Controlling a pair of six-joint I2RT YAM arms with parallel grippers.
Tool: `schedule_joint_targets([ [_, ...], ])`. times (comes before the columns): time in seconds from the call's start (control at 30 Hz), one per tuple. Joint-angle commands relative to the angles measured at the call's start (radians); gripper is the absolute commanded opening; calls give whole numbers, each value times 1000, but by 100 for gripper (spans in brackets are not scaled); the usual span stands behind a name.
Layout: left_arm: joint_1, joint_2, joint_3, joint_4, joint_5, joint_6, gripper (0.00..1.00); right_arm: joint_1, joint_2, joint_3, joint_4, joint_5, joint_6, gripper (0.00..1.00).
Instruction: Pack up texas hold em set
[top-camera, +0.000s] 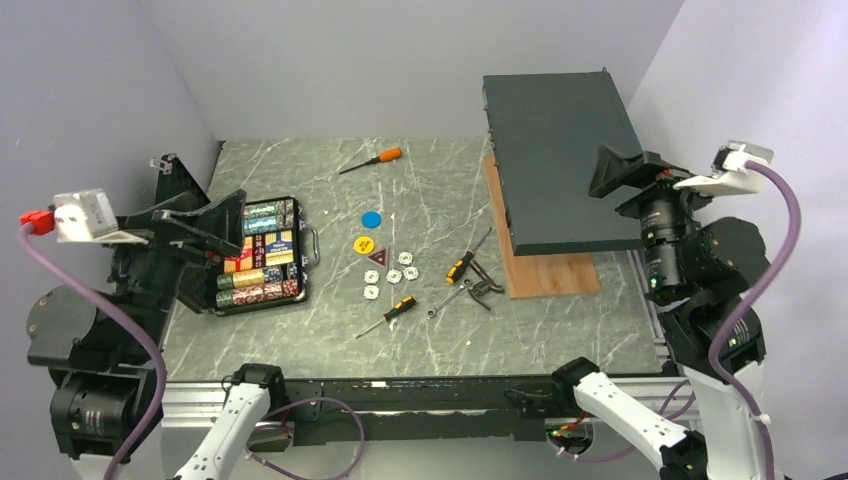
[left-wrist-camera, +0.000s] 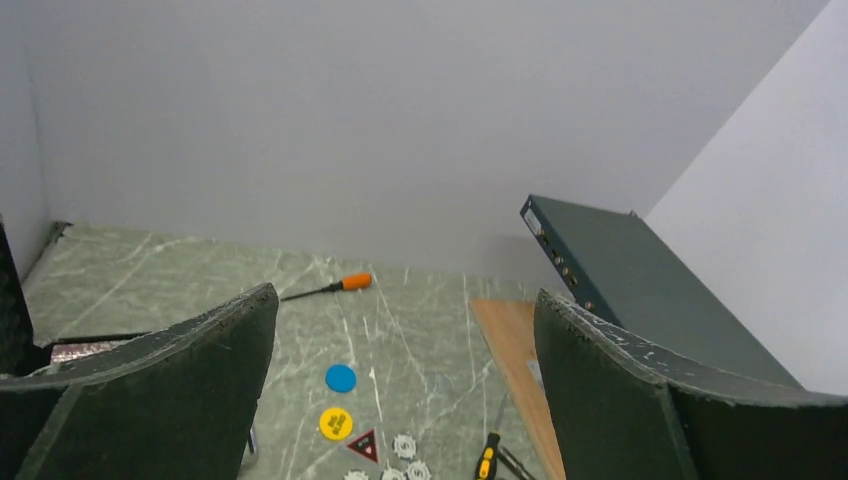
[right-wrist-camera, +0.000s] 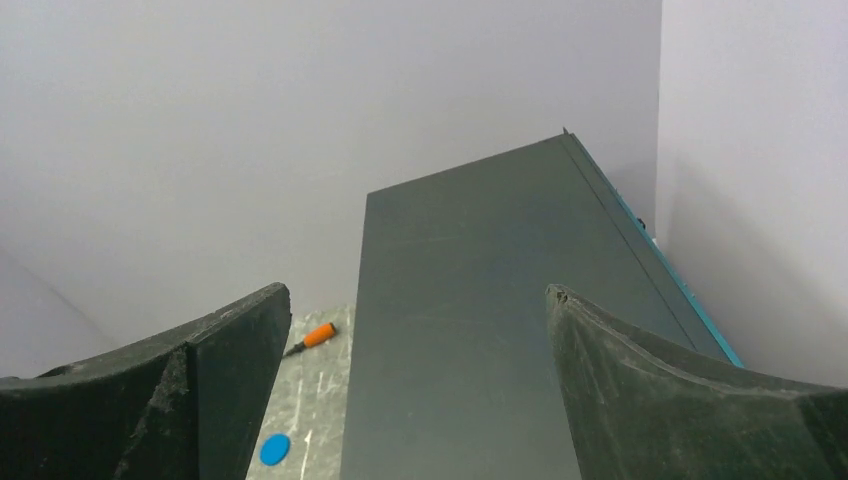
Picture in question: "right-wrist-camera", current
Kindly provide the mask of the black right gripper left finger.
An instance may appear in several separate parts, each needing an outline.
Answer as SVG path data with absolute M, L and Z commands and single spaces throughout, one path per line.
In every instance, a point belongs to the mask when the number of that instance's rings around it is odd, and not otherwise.
M 34 378 L 1 381 L 5 479 L 242 479 L 286 346 L 290 293 Z

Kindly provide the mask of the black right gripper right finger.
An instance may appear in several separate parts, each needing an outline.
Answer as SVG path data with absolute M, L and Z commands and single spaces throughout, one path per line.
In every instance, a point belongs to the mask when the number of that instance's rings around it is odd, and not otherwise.
M 585 479 L 843 479 L 847 392 L 740 368 L 562 285 L 548 329 Z

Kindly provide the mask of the blue poker chip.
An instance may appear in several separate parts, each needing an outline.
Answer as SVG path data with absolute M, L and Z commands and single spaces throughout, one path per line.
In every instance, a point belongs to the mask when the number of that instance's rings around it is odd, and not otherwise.
M 259 460 L 266 466 L 277 465 L 286 458 L 290 447 L 291 440 L 286 434 L 272 434 L 262 443 L 259 450 Z

